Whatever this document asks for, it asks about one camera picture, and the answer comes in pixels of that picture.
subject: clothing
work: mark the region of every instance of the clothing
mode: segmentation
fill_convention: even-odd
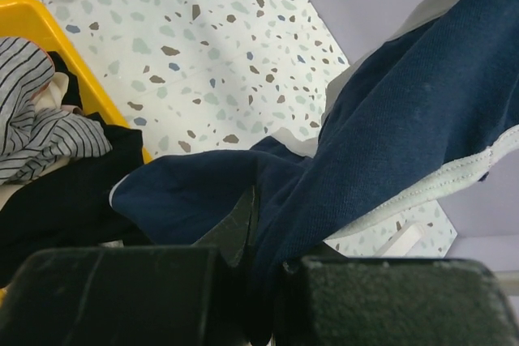
[[[38,104],[53,76],[50,56],[37,45],[0,40],[0,184],[32,180],[63,156],[98,157],[111,150],[98,123],[46,108],[48,99],[36,111],[33,100]]]
[[[124,180],[112,206],[153,240],[180,243],[203,235],[256,185],[247,300],[268,304],[284,261],[369,212],[394,215],[465,188],[517,149],[517,53],[519,0],[460,0],[357,67],[313,159],[272,138],[250,151],[167,156]]]
[[[125,246],[149,240],[108,204],[112,186],[143,163],[142,134],[96,119],[113,150],[84,158],[16,191],[0,210],[0,286],[38,250],[96,246],[123,240]]]

